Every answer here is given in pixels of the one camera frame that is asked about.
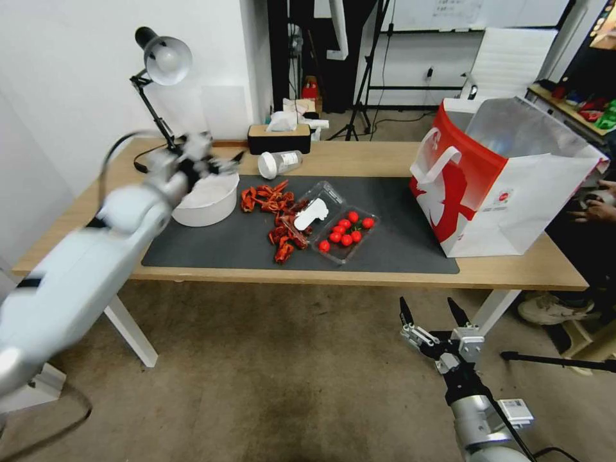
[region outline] clear plastic cup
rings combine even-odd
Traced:
[[[273,180],[278,175],[294,170],[304,161],[299,151],[270,153],[265,151],[259,156],[257,165],[259,173],[267,180]]]

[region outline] lamp shade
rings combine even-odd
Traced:
[[[193,55],[184,42],[161,37],[147,27],[137,29],[135,40],[143,49],[146,72],[152,81],[160,85],[175,85],[186,77],[193,64]]]

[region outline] bag handle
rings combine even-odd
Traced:
[[[423,137],[423,140],[421,144],[419,145],[419,149],[418,149],[419,156],[424,156],[423,150],[425,149],[426,143],[428,143],[428,140],[430,140],[432,136],[438,132],[439,132],[438,128],[432,127],[425,134],[425,137]],[[436,177],[441,174],[441,172],[443,171],[443,168],[445,168],[445,166],[447,165],[447,162],[449,162],[450,160],[453,160],[455,163],[458,163],[460,161],[461,155],[462,153],[458,151],[458,149],[456,149],[453,146],[449,146],[445,151],[443,151],[443,153],[439,156],[439,158],[436,159],[436,162],[430,168],[430,170],[428,170],[427,172],[424,171],[420,167],[419,162],[415,161],[413,165],[411,166],[411,173],[417,179],[417,184],[432,183],[434,182]]]

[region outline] whiteboard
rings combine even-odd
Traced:
[[[568,0],[390,0],[382,31],[555,26]]]

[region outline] desk lamp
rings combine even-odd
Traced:
[[[159,117],[148,101],[143,88],[155,82],[159,85],[175,85],[180,83],[188,74],[193,64],[193,55],[188,46],[173,37],[160,37],[148,27],[140,27],[135,32],[135,40],[143,49],[143,61],[145,68],[132,76],[130,81],[139,96],[154,117],[154,123],[167,140],[167,148],[171,152],[177,152],[173,132],[162,117]]]

